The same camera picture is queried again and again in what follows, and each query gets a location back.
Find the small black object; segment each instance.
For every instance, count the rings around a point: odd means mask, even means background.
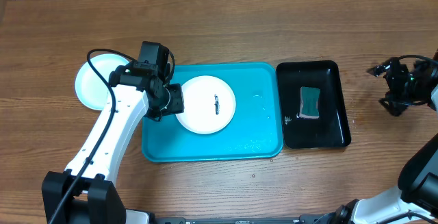
[[[214,106],[216,107],[216,115],[219,114],[219,97],[217,95],[214,95]]]
[[[276,68],[276,77],[286,146],[300,149],[350,144],[350,128],[336,63],[329,60],[281,63]],[[298,117],[301,87],[320,89],[318,119]]]

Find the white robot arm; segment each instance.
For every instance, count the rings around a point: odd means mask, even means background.
[[[117,87],[113,88],[113,91],[116,96],[116,113],[105,138],[82,177],[94,179],[97,174],[101,174],[105,177],[105,180],[110,180],[116,185],[118,168],[123,155],[131,140],[134,129],[149,109],[149,101],[146,92],[140,92],[134,86],[117,85]],[[107,123],[111,107],[112,100],[109,96],[107,104],[103,108],[101,115],[99,115],[87,140],[79,150],[79,153],[65,168],[66,171],[71,170],[72,176],[78,174],[85,159],[96,145]]]

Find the blue tray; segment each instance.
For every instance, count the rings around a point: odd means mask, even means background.
[[[283,132],[275,70],[266,63],[176,66],[172,83],[210,75],[234,92],[235,114],[219,132],[195,134],[175,115],[157,123],[143,119],[144,156],[152,162],[195,162],[271,158],[283,148]]]

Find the green sponge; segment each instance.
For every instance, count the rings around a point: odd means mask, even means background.
[[[320,92],[319,88],[301,87],[299,117],[306,119],[318,119],[320,117],[320,113],[318,112],[318,99],[320,98]]]

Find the white plate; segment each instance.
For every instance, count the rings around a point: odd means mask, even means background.
[[[233,118],[236,105],[234,92],[221,79],[212,76],[194,77],[181,89],[184,113],[177,114],[177,119],[189,131],[197,134],[218,132]]]
[[[128,60],[113,53],[104,53],[93,57],[91,63],[108,81],[110,73],[116,70],[117,66],[128,64]],[[87,108],[102,110],[106,104],[108,89],[91,69],[88,62],[85,62],[77,73],[75,90],[77,98],[79,98],[82,104]]]

